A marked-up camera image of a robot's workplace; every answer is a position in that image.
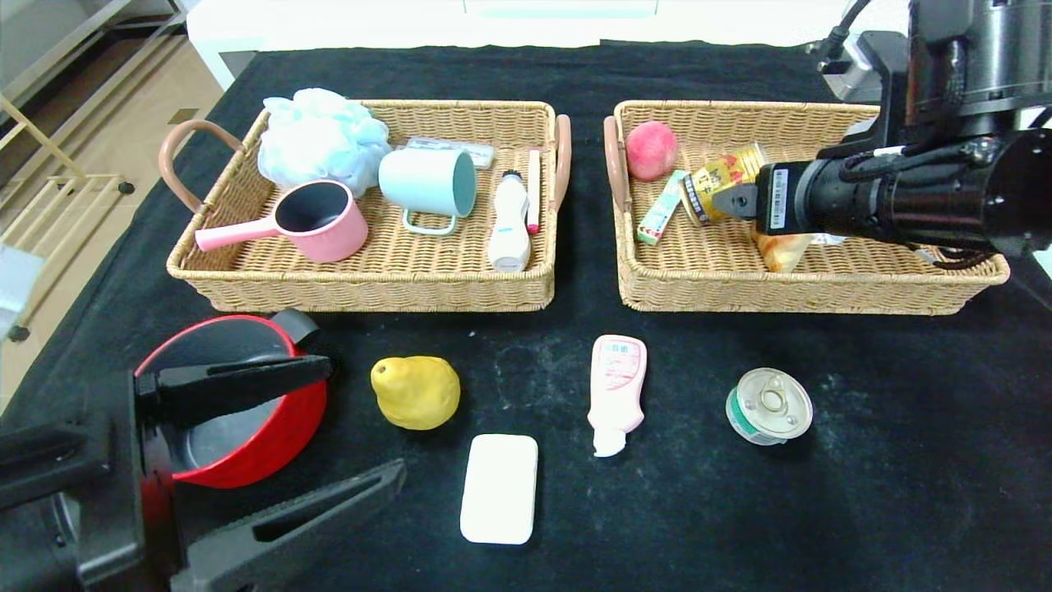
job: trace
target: light blue mug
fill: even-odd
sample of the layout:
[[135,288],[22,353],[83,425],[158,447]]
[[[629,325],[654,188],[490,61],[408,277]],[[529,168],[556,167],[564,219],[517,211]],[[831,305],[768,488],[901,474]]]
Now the light blue mug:
[[[457,229],[457,218],[469,215],[474,207],[474,163],[465,149],[397,149],[380,161],[380,190],[402,207],[406,229],[447,236]],[[416,225],[409,221],[413,211],[449,216],[449,225]]]

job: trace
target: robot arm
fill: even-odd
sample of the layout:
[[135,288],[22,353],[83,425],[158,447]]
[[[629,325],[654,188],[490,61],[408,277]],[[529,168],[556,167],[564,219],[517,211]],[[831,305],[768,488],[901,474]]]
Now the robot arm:
[[829,231],[1019,256],[1052,243],[1052,131],[1018,129],[1052,103],[1052,2],[912,0],[909,38],[849,35],[856,0],[816,46],[843,99],[881,115],[815,160],[763,167],[714,205],[765,233]]

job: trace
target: wicker basket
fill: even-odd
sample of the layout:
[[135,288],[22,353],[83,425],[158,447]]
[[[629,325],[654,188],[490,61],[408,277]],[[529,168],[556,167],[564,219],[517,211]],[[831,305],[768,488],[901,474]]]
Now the wicker basket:
[[947,315],[988,285],[1008,280],[1002,256],[966,270],[943,270],[901,245],[851,238],[812,245],[794,272],[767,270],[740,220],[697,227],[687,216],[669,221],[661,242],[635,239],[635,226],[665,180],[629,180],[624,138],[644,121],[668,123],[680,139],[677,168],[757,141],[768,158],[806,160],[839,141],[875,107],[720,101],[626,101],[604,123],[613,190],[618,286],[640,311],[720,311]]
[[[480,311],[521,312],[544,308],[554,295],[557,215],[566,192],[570,125],[541,102],[365,100],[362,104],[390,128],[390,143],[426,136],[490,144],[493,164],[479,171],[472,213],[448,237],[402,227],[400,208],[371,188],[359,201],[369,224],[361,250],[335,263],[306,259],[287,239],[266,238],[202,251],[198,228],[262,217],[280,190],[256,166],[267,113],[244,142],[213,123],[180,124],[161,148],[162,177],[196,211],[168,256],[168,272],[188,281],[220,311]],[[206,128],[237,150],[203,204],[176,178],[171,154],[193,129]],[[498,272],[486,256],[494,222],[492,196],[508,168],[526,170],[530,148],[541,149],[541,230],[530,237],[531,256],[521,272]],[[421,213],[417,223],[447,219]]]

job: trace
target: green toothpaste box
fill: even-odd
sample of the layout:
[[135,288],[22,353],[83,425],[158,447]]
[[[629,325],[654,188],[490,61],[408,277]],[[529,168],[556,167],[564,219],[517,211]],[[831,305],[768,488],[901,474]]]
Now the green toothpaste box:
[[635,227],[635,238],[650,245],[658,244],[665,226],[672,219],[672,213],[675,213],[675,208],[680,206],[680,180],[686,175],[686,170],[672,171],[672,176],[665,183],[665,188],[650,205],[640,225]]

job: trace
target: white soap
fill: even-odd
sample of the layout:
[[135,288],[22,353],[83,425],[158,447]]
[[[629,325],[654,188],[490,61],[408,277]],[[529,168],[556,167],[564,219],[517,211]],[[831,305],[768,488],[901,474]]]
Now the white soap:
[[471,543],[522,545],[533,534],[537,442],[480,434],[471,441],[461,504],[461,534]]

